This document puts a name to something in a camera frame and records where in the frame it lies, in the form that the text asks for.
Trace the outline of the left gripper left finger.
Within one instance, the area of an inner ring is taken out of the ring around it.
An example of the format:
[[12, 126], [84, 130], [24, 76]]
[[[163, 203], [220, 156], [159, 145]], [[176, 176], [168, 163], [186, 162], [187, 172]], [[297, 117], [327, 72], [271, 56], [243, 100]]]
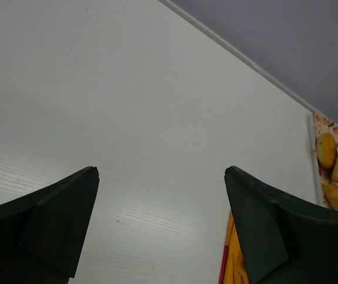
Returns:
[[0, 205], [0, 283], [75, 277], [99, 187], [96, 167]]

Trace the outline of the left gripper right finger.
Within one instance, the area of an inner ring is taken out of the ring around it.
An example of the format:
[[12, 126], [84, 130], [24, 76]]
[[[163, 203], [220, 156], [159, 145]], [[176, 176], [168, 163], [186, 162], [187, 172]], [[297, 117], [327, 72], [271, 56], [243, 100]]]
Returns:
[[226, 169], [225, 184], [251, 283], [338, 283], [338, 211], [236, 166]]

